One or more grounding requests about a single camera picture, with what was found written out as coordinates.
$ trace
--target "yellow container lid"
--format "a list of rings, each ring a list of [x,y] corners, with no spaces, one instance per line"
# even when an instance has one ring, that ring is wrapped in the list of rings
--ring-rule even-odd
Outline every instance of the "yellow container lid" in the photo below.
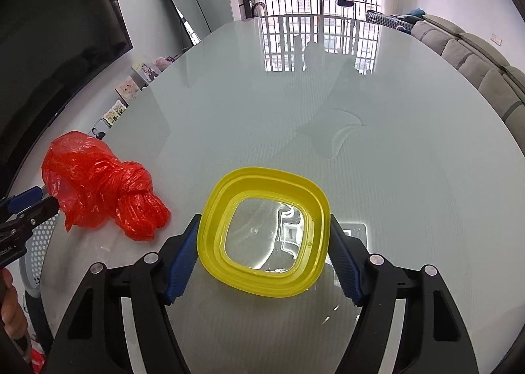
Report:
[[[251,227],[254,222],[264,227]],[[317,185],[289,172],[247,167],[215,186],[197,249],[219,281],[251,294],[291,297],[318,279],[329,237],[330,206]],[[283,268],[269,268],[269,260]]]

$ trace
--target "photo frame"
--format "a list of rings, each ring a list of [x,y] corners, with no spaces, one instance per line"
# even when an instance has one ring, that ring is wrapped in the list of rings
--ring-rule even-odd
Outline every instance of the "photo frame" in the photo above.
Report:
[[[117,100],[115,104],[111,107],[119,116],[124,113],[124,110],[126,110],[126,106],[120,101]]]
[[[135,61],[132,68],[147,84],[151,84],[161,74],[160,69],[148,58]]]
[[[124,81],[115,87],[115,91],[129,106],[129,103],[135,100],[138,93],[140,93],[140,87],[136,84],[133,78],[131,78],[131,76],[128,76]]]
[[[159,57],[157,60],[155,60],[155,66],[157,66],[161,72],[164,72],[167,68],[169,68],[169,66],[171,66],[171,64],[172,62],[168,61],[164,57]]]
[[[91,130],[89,131],[88,135],[91,137],[95,137],[98,140],[103,140],[106,134],[109,131],[109,125],[104,121],[103,119],[99,120],[93,127],[91,127]]]
[[[119,119],[119,114],[116,113],[113,109],[109,109],[103,115],[103,118],[108,123],[108,125],[111,127]]]
[[[182,54],[175,54],[175,56],[166,56],[165,59],[170,63],[175,63],[175,60],[177,60],[180,56],[182,56]]]

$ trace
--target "plaid blanket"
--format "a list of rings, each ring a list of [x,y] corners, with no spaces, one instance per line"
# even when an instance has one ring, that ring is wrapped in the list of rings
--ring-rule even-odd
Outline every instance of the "plaid blanket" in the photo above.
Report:
[[[377,13],[377,11],[373,10],[368,10],[365,16],[367,17],[367,22],[369,23],[391,27],[392,29],[396,29],[397,26],[403,26],[407,31],[411,31],[414,27],[414,25],[404,22],[398,19],[396,16],[387,16],[382,13]]]

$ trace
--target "television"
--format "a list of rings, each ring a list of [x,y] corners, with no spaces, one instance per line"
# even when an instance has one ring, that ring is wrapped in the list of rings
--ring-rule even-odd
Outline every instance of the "television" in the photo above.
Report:
[[[131,48],[118,0],[0,5],[0,197],[65,105]]]

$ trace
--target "finger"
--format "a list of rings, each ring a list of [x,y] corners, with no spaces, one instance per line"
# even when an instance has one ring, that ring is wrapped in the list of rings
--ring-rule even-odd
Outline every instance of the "finger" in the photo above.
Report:
[[[18,307],[14,318],[9,325],[5,326],[5,332],[12,339],[18,340],[22,338],[27,331],[27,319],[24,316],[22,308]]]
[[[5,293],[4,302],[2,304],[2,322],[6,325],[11,323],[15,316],[16,310],[19,307],[16,289],[15,287],[11,287],[7,290],[7,293]]]
[[[4,279],[5,285],[7,288],[11,288],[12,285],[12,275],[11,272],[7,269],[2,269],[2,277]]]

